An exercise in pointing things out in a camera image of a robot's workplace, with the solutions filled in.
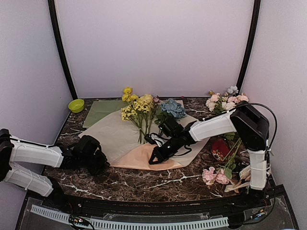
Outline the beige wrapping paper sheet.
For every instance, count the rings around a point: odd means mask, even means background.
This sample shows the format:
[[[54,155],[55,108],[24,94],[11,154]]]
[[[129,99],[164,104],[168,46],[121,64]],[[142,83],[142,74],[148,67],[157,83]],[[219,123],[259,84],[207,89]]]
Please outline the beige wrapping paper sheet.
[[[163,171],[188,166],[208,142],[208,138],[191,145],[192,151],[184,156],[174,156],[163,163],[150,165],[154,145],[140,144],[139,130],[131,121],[121,120],[121,111],[113,112],[82,132],[100,142],[102,152],[112,167]]]

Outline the small yellow blossom sprig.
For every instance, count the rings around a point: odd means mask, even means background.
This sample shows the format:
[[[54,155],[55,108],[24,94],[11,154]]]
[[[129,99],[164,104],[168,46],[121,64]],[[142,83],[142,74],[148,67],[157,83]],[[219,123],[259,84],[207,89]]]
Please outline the small yellow blossom sprig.
[[[121,109],[121,120],[131,121],[138,130],[140,144],[145,143],[144,137],[149,131],[151,105],[144,100],[136,100]]]

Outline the blue fake flower stem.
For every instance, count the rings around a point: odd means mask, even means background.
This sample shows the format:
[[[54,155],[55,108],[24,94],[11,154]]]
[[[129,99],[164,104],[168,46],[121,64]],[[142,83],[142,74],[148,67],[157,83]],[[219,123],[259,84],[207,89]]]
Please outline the blue fake flower stem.
[[[176,100],[172,98],[167,99],[166,101],[160,100],[160,106],[156,114],[156,117],[158,118],[158,126],[169,117],[174,118],[178,122],[180,119],[186,116],[187,114],[185,108],[181,107],[181,104],[177,103]],[[163,134],[160,129],[158,134],[160,136]]]

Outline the dusty pink rose stem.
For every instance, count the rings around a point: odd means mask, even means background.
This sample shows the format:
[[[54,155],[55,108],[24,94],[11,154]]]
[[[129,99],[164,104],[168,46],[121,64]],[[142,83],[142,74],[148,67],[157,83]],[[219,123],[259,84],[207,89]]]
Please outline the dusty pink rose stem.
[[[154,110],[154,112],[153,112],[153,115],[152,115],[152,122],[155,124],[155,125],[157,125],[157,120],[158,120],[158,118],[156,117],[156,114],[157,114],[157,111],[158,111],[158,109],[159,109],[159,106],[160,106],[160,98],[158,97],[158,96],[155,96],[155,97],[153,97],[153,110]]]

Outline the pale yellow flower stem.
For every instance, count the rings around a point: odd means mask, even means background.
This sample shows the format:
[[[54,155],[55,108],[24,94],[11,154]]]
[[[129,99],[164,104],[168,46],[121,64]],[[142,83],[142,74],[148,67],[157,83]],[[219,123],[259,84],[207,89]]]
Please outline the pale yellow flower stem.
[[[143,143],[145,143],[145,136],[151,131],[151,125],[155,113],[155,102],[151,94],[144,94],[137,102],[140,106],[138,108],[140,131],[143,135]]]

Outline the bright yellow flower stem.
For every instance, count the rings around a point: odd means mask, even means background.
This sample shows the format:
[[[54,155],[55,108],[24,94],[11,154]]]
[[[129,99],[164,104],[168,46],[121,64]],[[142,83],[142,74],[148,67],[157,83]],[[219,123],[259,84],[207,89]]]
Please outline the bright yellow flower stem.
[[[138,114],[139,103],[137,102],[139,97],[132,93],[133,89],[131,87],[126,87],[123,90],[122,101],[127,102],[128,105],[121,108],[121,120],[131,121],[139,131],[138,142],[142,144],[142,133],[140,131],[140,117]]]

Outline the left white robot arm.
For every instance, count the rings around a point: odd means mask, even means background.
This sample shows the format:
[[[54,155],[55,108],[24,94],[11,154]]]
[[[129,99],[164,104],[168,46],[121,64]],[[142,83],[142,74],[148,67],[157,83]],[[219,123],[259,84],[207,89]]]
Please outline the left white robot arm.
[[[68,199],[58,182],[19,165],[20,162],[46,165],[65,170],[86,169],[90,175],[101,173],[110,164],[100,142],[84,135],[67,147],[43,145],[12,136],[7,129],[0,131],[0,180],[48,197],[57,209],[63,209]]]

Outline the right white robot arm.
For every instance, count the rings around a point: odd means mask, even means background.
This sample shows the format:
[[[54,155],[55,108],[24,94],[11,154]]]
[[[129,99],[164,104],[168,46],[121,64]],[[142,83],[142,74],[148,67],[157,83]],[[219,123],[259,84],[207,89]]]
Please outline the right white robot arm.
[[[208,120],[193,121],[182,126],[175,119],[168,118],[159,129],[168,137],[161,146],[154,147],[149,164],[159,164],[173,157],[180,148],[189,146],[206,138],[238,133],[248,150],[251,169],[250,187],[254,189],[245,196],[245,204],[255,208],[263,201],[262,189],[266,185],[268,170],[269,127],[268,119],[256,108],[256,103],[241,101],[239,105]]]

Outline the pink fake flower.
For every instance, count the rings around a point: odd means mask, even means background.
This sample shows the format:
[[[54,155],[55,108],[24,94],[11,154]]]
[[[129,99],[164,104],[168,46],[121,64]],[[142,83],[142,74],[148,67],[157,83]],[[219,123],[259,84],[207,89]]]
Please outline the pink fake flower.
[[[233,171],[236,168],[236,155],[242,144],[241,138],[239,138],[235,144],[230,147],[232,156],[228,158],[227,162],[218,162],[216,166],[210,166],[208,169],[204,169],[202,172],[202,179],[206,185],[213,185],[214,183],[229,184],[229,178],[233,177]]]

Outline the green wrapping paper sheet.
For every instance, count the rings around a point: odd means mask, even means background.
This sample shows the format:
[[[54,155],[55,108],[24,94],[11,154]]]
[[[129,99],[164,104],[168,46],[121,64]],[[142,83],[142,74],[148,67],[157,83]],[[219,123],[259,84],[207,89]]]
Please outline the green wrapping paper sheet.
[[[116,112],[127,105],[127,102],[119,100],[94,101],[83,123],[83,128],[89,128],[107,115]]]

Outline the green plastic bowl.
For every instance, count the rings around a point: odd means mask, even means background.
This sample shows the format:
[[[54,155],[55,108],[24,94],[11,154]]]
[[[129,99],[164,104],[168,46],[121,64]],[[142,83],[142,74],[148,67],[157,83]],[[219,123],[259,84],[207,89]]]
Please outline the green plastic bowl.
[[[69,103],[68,108],[72,113],[79,113],[84,109],[84,100],[76,99]]]

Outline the pink wrapping paper stack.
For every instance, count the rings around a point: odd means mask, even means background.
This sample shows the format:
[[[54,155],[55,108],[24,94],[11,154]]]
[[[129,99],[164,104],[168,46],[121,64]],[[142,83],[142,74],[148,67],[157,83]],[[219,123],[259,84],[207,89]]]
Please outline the pink wrapping paper stack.
[[[176,100],[177,103],[181,104],[181,107],[184,108],[184,104],[183,104],[183,101],[182,100]]]

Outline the red floral tin lid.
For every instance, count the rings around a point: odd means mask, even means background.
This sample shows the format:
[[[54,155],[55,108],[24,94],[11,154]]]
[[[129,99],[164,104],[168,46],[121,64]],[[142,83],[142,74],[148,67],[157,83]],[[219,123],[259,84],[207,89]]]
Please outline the red floral tin lid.
[[[213,142],[211,148],[212,156],[218,162],[227,162],[228,158],[232,156],[232,151],[230,151],[229,146],[226,143],[226,140],[223,138],[217,139]]]

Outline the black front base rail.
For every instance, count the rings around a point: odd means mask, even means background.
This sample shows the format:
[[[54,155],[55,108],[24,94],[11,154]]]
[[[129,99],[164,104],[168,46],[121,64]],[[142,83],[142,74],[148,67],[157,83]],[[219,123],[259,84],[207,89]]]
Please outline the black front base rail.
[[[73,214],[85,216],[102,216],[106,213],[167,215],[199,212],[234,215],[252,208],[269,207],[269,205],[273,204],[274,197],[283,195],[286,195],[286,191],[281,184],[274,188],[267,188],[264,192],[250,190],[247,195],[240,194],[222,198],[184,202],[123,202],[98,200],[72,195],[64,195],[64,198],[72,205],[71,210]]]

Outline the right black frame post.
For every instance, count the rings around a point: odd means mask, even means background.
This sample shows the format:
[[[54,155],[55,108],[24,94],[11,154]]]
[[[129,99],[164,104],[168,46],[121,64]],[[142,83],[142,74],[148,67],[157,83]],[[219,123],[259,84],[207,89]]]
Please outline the right black frame post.
[[[259,13],[260,13],[261,0],[254,0],[253,11],[250,21],[250,28],[248,33],[248,39],[246,43],[246,49],[242,60],[241,69],[237,78],[236,87],[241,92],[244,83],[245,75],[248,69],[248,64],[254,44],[255,34],[258,25]]]

